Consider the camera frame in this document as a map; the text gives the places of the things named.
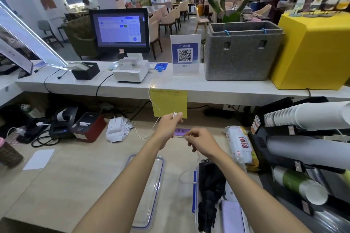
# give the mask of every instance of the purple sticker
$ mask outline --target purple sticker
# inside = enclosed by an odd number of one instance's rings
[[[190,129],[176,128],[174,135],[178,137],[183,137],[188,131],[190,131]]]

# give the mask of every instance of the gray chair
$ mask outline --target gray chair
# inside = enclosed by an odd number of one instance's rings
[[[46,32],[51,32],[50,36],[46,36],[46,37],[42,38],[44,41],[49,43],[51,47],[54,47],[54,46],[53,46],[53,44],[52,44],[50,39],[56,39],[56,41],[58,41],[58,43],[62,47],[64,47],[63,44],[59,41],[59,39],[57,39],[55,34],[52,32],[51,26],[50,26],[50,24],[49,24],[49,22],[47,20],[38,20],[38,27],[39,27],[40,30],[42,30],[45,33],[45,35],[46,35]]]

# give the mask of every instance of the yellow display stand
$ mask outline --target yellow display stand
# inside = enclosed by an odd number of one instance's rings
[[[271,72],[278,89],[338,90],[350,77],[350,13],[331,18],[290,17],[278,26],[285,39]]]

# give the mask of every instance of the hand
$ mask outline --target hand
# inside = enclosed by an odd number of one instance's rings
[[[155,130],[153,136],[161,142],[161,150],[168,140],[174,137],[174,132],[178,122],[182,122],[182,112],[179,112],[174,118],[173,113],[164,115],[158,124],[157,129]]]
[[[223,152],[221,147],[215,141],[211,133],[205,128],[193,128],[185,134],[188,146],[192,146],[192,152],[197,150],[210,160]]]

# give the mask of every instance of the yellow sticky note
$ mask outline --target yellow sticky note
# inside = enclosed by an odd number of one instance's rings
[[[155,117],[182,112],[182,118],[187,119],[187,91],[170,89],[150,89],[152,107]]]

